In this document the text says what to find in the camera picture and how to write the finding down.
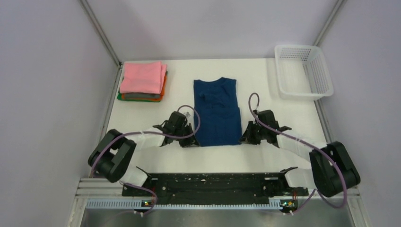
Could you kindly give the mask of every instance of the green cloth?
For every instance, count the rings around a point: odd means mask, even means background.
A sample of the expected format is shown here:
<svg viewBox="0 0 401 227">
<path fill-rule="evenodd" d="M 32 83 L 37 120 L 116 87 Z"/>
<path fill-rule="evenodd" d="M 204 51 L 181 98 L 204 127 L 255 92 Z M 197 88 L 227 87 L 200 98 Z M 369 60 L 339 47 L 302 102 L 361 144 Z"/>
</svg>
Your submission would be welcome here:
<svg viewBox="0 0 401 227">
<path fill-rule="evenodd" d="M 117 99 L 118 99 L 118 100 L 121 100 L 121 101 L 128 101 L 128 102 L 160 103 L 160 101 L 155 102 L 155 101 L 148 101 L 148 100 L 124 100 L 124 99 L 122 99 L 122 94 L 120 93 L 120 90 L 118 90 Z"/>
</svg>

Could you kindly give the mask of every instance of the blue t-shirt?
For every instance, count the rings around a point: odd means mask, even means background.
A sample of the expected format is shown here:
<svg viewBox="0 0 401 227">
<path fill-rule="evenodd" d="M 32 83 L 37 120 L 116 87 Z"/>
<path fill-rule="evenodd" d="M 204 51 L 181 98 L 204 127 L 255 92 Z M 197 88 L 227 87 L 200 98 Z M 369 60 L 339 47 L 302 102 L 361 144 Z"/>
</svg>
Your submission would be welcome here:
<svg viewBox="0 0 401 227">
<path fill-rule="evenodd" d="M 200 128 L 195 137 L 201 146 L 240 144 L 241 115 L 235 84 L 235 79 L 224 77 L 212 82 L 194 80 L 195 110 L 200 115 Z"/>
</svg>

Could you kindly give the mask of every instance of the stack of folded clothes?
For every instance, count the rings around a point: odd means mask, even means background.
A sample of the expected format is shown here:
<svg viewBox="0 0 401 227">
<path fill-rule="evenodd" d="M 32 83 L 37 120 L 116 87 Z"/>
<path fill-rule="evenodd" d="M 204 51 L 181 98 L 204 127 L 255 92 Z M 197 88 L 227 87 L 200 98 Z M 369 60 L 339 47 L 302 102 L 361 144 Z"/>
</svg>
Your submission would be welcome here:
<svg viewBox="0 0 401 227">
<path fill-rule="evenodd" d="M 167 81 L 167 65 L 161 61 L 125 63 L 117 99 L 123 101 L 160 102 Z"/>
</svg>

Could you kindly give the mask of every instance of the gray cloth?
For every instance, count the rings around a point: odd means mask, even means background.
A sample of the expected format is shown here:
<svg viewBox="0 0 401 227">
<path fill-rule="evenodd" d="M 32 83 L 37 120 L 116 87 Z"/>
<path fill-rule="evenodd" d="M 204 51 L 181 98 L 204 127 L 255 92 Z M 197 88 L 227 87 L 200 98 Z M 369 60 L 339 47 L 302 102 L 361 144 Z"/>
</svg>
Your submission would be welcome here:
<svg viewBox="0 0 401 227">
<path fill-rule="evenodd" d="M 158 99 L 158 98 L 160 98 L 160 94 L 148 94 L 148 93 L 141 93 L 141 92 L 124 93 L 124 99 L 127 99 L 127 98 L 152 98 L 152 99 Z"/>
</svg>

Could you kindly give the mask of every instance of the white foam padding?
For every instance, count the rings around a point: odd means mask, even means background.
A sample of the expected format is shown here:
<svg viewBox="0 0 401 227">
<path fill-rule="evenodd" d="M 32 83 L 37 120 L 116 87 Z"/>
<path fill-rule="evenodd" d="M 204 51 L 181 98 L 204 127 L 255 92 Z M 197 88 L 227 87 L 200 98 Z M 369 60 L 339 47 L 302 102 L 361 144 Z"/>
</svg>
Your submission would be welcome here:
<svg viewBox="0 0 401 227">
<path fill-rule="evenodd" d="M 162 132 L 161 130 L 153 127 L 144 131 L 154 131 L 160 133 Z M 129 140 L 133 140 L 137 144 L 135 151 L 138 151 L 151 147 L 160 147 L 163 144 L 165 136 L 156 134 L 139 134 L 139 135 L 126 136 L 126 138 Z"/>
<path fill-rule="evenodd" d="M 290 187 L 303 187 L 308 189 L 316 189 L 312 169 L 293 169 L 285 174 L 287 183 Z"/>
<path fill-rule="evenodd" d="M 136 166 L 129 165 L 127 171 L 125 172 L 124 176 L 122 176 L 120 181 L 141 187 L 147 178 L 148 175 L 146 175 L 146 173 L 138 169 Z"/>
<path fill-rule="evenodd" d="M 327 146 L 326 142 L 314 141 L 311 138 L 303 137 L 301 134 L 299 134 L 293 130 L 287 130 L 287 131 L 284 131 L 284 133 L 287 135 L 302 139 L 318 148 L 324 148 Z M 310 162 L 309 152 L 311 152 L 313 150 L 311 147 L 309 147 L 305 144 L 302 144 L 299 141 L 290 139 L 284 135 L 277 135 L 277 142 L 278 142 L 278 145 L 280 148 L 289 150 L 289 151 L 293 152 L 294 154 L 296 154 L 296 155 L 300 156 L 301 158 Z"/>
</svg>

